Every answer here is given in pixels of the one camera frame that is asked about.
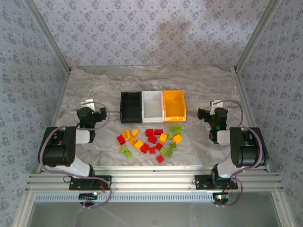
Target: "green block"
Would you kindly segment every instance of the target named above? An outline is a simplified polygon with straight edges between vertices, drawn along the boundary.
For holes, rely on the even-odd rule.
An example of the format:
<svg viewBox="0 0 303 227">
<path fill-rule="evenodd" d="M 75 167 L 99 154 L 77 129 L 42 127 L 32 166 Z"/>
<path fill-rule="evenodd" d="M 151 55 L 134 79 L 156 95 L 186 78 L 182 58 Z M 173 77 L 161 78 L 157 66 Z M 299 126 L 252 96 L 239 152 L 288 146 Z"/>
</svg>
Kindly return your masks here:
<svg viewBox="0 0 303 227">
<path fill-rule="evenodd" d="M 168 151 L 167 148 L 162 147 L 161 150 L 160 150 L 160 153 L 166 155 L 166 152 L 167 152 L 167 151 Z"/>
<path fill-rule="evenodd" d="M 175 149 L 177 149 L 177 146 L 176 146 L 175 143 L 171 143 L 171 144 L 169 145 L 169 148 L 170 148 L 170 150 L 175 150 Z"/>
<path fill-rule="evenodd" d="M 182 127 L 181 127 L 181 125 L 170 125 L 169 130 L 170 131 L 182 130 Z"/>
<path fill-rule="evenodd" d="M 124 152 L 124 154 L 125 154 L 126 158 L 131 158 L 131 157 L 133 157 L 133 154 L 131 153 L 130 150 L 127 150 L 126 152 Z"/>
<path fill-rule="evenodd" d="M 171 150 L 168 150 L 168 151 L 166 152 L 165 156 L 171 157 L 171 156 L 172 156 L 172 151 L 171 151 Z"/>
<path fill-rule="evenodd" d="M 182 136 L 182 130 L 180 129 L 175 130 L 175 134 Z"/>
<path fill-rule="evenodd" d="M 167 133 L 167 137 L 171 140 L 172 138 L 174 138 L 174 134 L 172 133 L 172 131 L 170 131 L 169 133 Z"/>
<path fill-rule="evenodd" d="M 127 151 L 126 145 L 121 146 L 120 151 L 121 151 L 121 153 L 125 153 Z"/>
</svg>

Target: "wire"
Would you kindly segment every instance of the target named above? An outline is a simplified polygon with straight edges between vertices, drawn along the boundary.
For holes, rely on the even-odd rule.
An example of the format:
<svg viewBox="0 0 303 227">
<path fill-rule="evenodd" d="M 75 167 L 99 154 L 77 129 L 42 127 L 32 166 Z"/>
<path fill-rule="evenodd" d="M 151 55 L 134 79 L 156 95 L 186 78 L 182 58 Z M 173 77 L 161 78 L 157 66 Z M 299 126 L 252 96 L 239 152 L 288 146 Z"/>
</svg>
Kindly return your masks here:
<svg viewBox="0 0 303 227">
<path fill-rule="evenodd" d="M 242 195 L 243 195 L 243 185 L 242 185 L 242 182 L 236 177 L 236 175 L 240 174 L 240 173 L 243 173 L 245 170 L 250 170 L 250 169 L 253 169 L 253 168 L 256 168 L 260 162 L 261 162 L 261 159 L 262 159 L 262 155 L 263 155 L 263 147 L 262 147 L 262 142 L 261 142 L 261 139 L 260 137 L 256 134 L 255 131 L 253 131 L 253 129 L 249 128 L 249 127 L 246 127 L 246 126 L 241 126 L 240 128 L 242 129 L 247 129 L 248 131 L 250 131 L 254 136 L 255 138 L 257 139 L 258 141 L 258 144 L 259 144 L 259 156 L 258 156 L 258 159 L 256 161 L 255 164 L 253 164 L 252 166 L 250 167 L 245 167 L 245 168 L 242 168 L 236 172 L 234 172 L 232 175 L 231 175 L 231 180 L 232 181 L 238 181 L 240 183 L 240 186 L 241 186 L 241 190 L 240 190 L 240 194 L 239 196 L 237 197 L 237 199 L 232 202 L 231 204 L 227 204 L 227 205 L 223 205 L 223 204 L 220 204 L 220 203 L 215 203 L 216 205 L 220 205 L 220 206 L 223 206 L 223 207 L 230 207 L 230 206 L 233 206 L 235 205 L 236 203 L 238 203 L 240 201 L 240 199 L 242 198 Z"/>
<path fill-rule="evenodd" d="M 103 104 L 103 103 L 100 103 L 100 102 L 96 102 L 96 101 L 93 101 L 93 102 L 87 102 L 85 104 L 91 104 L 91 103 L 96 103 L 96 104 L 99 104 L 101 106 L 104 106 L 105 109 L 107 110 L 107 113 L 108 113 L 108 116 L 107 116 L 107 119 L 105 121 L 105 123 L 97 128 L 94 128 L 94 129 L 86 129 L 86 128 L 78 128 L 78 129 L 81 129 L 81 130 L 89 130 L 89 131 L 95 131 L 95 130 L 98 130 L 98 129 L 101 129 L 103 128 L 105 125 L 107 125 L 107 123 L 109 122 L 109 118 L 110 118 L 110 111 L 108 110 L 108 108 Z"/>
<path fill-rule="evenodd" d="M 238 106 L 240 107 L 240 109 L 241 109 L 241 120 L 240 120 L 240 124 L 239 124 L 239 126 L 238 126 L 238 127 L 240 127 L 240 126 L 242 125 L 243 117 L 244 117 L 243 108 L 242 108 L 241 103 L 240 103 L 239 101 L 236 101 L 236 100 L 225 99 L 225 100 L 222 100 L 222 101 L 220 101 L 220 102 L 213 103 L 213 105 L 218 104 L 218 103 L 225 103 L 225 102 L 236 103 L 236 104 L 238 104 Z"/>
<path fill-rule="evenodd" d="M 100 104 L 100 105 L 104 106 L 105 109 L 106 109 L 107 112 L 108 112 L 108 117 L 107 117 L 107 121 L 106 121 L 103 125 L 101 125 L 100 127 L 94 128 L 94 129 L 84 129 L 84 130 L 94 131 L 94 130 L 98 130 L 98 129 L 103 128 L 103 127 L 108 123 L 108 121 L 109 121 L 110 113 L 109 113 L 109 111 L 108 111 L 108 108 L 107 108 L 104 104 L 102 104 L 102 103 L 100 103 L 100 102 L 89 102 L 89 103 L 97 103 L 97 104 Z M 60 126 L 60 127 L 57 127 L 57 128 L 55 128 L 54 130 L 52 130 L 51 133 L 47 136 L 46 140 L 44 141 L 43 146 L 41 147 L 40 157 L 39 157 L 39 163 L 40 163 L 42 169 L 43 169 L 44 171 L 48 172 L 48 173 L 52 173 L 52 174 L 64 174 L 64 175 L 66 175 L 66 176 L 70 176 L 70 177 L 74 177 L 74 178 L 91 179 L 91 180 L 103 181 L 103 182 L 106 183 L 106 184 L 108 185 L 108 187 L 109 187 L 109 196 L 108 196 L 107 200 L 104 201 L 104 202 L 102 202 L 102 203 L 100 203 L 100 204 L 98 204 L 98 205 L 89 206 L 89 207 L 86 207 L 86 206 L 85 206 L 85 204 L 86 204 L 87 202 L 92 202 L 92 203 L 95 203 L 95 202 L 94 202 L 94 201 L 91 201 L 91 200 L 86 200 L 86 201 L 84 201 L 84 203 L 83 203 L 83 207 L 84 207 L 84 208 L 88 208 L 88 209 L 91 209 L 91 208 L 94 209 L 94 208 L 98 208 L 98 207 L 104 206 L 105 204 L 107 204 L 107 203 L 110 201 L 110 199 L 111 199 L 111 197 L 112 197 L 112 187 L 111 187 L 111 185 L 110 185 L 110 183 L 109 183 L 108 181 L 106 181 L 106 180 L 104 180 L 103 178 L 100 178 L 100 177 L 94 177 L 94 176 L 80 176 L 80 175 L 70 174 L 70 173 L 65 172 L 65 171 L 48 170 L 48 169 L 46 169 L 46 167 L 45 167 L 44 164 L 43 164 L 43 154 L 44 154 L 46 145 L 48 144 L 48 141 L 51 139 L 51 137 L 55 134 L 56 131 L 58 131 L 58 130 L 60 130 L 60 129 L 62 129 L 62 128 L 66 128 L 66 127 L 67 127 L 67 126 Z"/>
</svg>

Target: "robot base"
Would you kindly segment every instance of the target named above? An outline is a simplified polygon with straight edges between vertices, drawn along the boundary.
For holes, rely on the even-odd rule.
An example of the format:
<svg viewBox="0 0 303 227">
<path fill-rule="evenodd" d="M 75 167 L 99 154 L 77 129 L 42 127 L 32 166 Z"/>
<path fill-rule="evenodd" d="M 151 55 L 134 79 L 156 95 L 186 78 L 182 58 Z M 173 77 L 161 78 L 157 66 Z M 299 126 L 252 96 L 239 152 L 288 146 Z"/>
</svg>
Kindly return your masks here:
<svg viewBox="0 0 303 227">
<path fill-rule="evenodd" d="M 238 189 L 238 184 L 234 183 L 230 178 L 219 177 L 217 166 L 218 164 L 213 167 L 210 175 L 195 175 L 195 185 L 197 190 L 223 190 L 228 184 L 230 184 L 232 189 Z"/>
</svg>

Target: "yellow block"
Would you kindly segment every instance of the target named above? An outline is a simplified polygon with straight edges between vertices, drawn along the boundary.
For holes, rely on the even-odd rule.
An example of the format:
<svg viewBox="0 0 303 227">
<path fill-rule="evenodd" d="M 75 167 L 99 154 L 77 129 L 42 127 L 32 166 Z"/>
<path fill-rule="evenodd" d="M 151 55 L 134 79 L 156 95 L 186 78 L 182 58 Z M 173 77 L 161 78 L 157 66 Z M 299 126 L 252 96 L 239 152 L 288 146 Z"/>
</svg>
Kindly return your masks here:
<svg viewBox="0 0 303 227">
<path fill-rule="evenodd" d="M 160 143 L 165 143 L 166 138 L 167 138 L 167 135 L 162 133 L 159 138 Z"/>
<path fill-rule="evenodd" d="M 131 137 L 130 140 L 129 140 L 129 143 L 132 144 L 132 145 L 135 145 L 135 143 L 137 142 L 137 140 L 138 139 L 136 137 Z"/>
<path fill-rule="evenodd" d="M 143 144 L 144 144 L 144 143 L 143 143 L 141 140 L 139 140 L 138 142 L 135 143 L 134 146 L 135 146 L 138 150 L 140 150 L 140 148 L 142 147 Z"/>
<path fill-rule="evenodd" d="M 133 136 L 136 136 L 139 134 L 139 129 L 133 129 Z"/>
<path fill-rule="evenodd" d="M 129 133 L 129 130 L 125 130 L 123 132 L 123 137 L 125 140 L 129 140 L 131 138 L 131 134 Z"/>
<path fill-rule="evenodd" d="M 182 141 L 182 136 L 177 135 L 174 138 L 172 138 L 175 144 L 180 143 Z"/>
</svg>

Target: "glass panel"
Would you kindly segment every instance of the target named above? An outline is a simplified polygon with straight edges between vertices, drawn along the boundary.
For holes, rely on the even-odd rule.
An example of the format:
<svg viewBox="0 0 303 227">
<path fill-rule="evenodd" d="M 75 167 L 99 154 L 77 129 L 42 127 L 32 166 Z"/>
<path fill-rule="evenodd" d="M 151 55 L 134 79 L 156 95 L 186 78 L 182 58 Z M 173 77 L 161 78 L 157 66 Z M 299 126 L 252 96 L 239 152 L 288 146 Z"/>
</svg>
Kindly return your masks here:
<svg viewBox="0 0 303 227">
<path fill-rule="evenodd" d="M 113 202 L 83 209 L 79 203 L 36 203 L 28 227 L 279 227 L 271 193 L 244 193 L 230 207 L 212 203 Z"/>
</svg>

